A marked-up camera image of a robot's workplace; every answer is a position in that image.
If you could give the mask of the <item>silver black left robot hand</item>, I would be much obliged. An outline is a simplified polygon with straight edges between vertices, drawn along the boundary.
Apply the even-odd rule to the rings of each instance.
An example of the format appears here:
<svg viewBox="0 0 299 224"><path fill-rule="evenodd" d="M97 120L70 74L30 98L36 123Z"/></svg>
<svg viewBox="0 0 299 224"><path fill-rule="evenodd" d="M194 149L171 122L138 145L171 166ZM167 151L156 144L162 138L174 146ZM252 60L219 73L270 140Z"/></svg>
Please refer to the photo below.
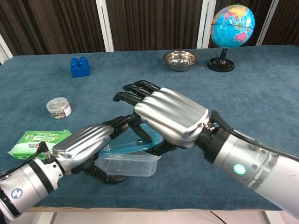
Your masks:
<svg viewBox="0 0 299 224"><path fill-rule="evenodd" d="M99 152L123 134L129 128L130 115L120 116L101 124L90 125L73 133L57 143L53 148L53 156L66 175L84 172L105 184L118 184L128 177L123 175L108 175L95 165Z"/></svg>

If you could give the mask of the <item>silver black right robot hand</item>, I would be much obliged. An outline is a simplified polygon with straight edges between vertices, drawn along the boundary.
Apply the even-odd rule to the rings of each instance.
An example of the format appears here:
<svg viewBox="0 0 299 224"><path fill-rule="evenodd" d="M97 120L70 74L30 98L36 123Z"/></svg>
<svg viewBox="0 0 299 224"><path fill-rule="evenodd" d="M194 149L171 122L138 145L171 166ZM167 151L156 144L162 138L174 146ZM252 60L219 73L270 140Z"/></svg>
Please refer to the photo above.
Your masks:
<svg viewBox="0 0 299 224"><path fill-rule="evenodd" d="M131 128L142 139L150 142L149 135L140 127L145 123L163 136L158 145L146 150L160 156L176 148L192 148L208 117L208 109L167 87L139 80L123 86L113 97L114 102L125 101L134 107Z"/></svg>

